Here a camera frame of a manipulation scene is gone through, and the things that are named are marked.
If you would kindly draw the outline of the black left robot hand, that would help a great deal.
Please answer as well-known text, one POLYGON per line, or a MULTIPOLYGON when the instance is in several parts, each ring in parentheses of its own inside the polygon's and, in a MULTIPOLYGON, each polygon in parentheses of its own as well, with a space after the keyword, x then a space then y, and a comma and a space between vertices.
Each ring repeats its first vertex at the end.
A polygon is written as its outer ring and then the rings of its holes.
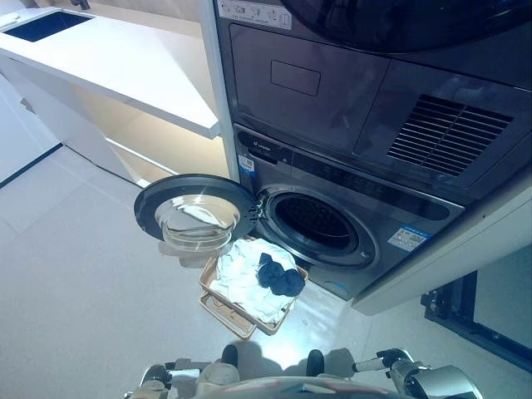
POLYGON ((170 371, 175 370, 175 362, 166 362, 164 364, 155 364, 145 370, 140 384, 148 381, 162 382, 167 390, 171 389, 170 371))

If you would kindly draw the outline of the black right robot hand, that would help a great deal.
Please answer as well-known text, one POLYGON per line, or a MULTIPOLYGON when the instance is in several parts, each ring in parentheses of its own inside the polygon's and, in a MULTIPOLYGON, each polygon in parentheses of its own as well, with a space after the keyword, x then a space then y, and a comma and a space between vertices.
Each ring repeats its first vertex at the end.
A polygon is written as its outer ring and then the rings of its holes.
POLYGON ((408 376, 418 372, 418 366, 405 349, 390 348, 376 353, 372 359, 352 364, 355 373, 385 370, 394 382, 403 383, 408 376))

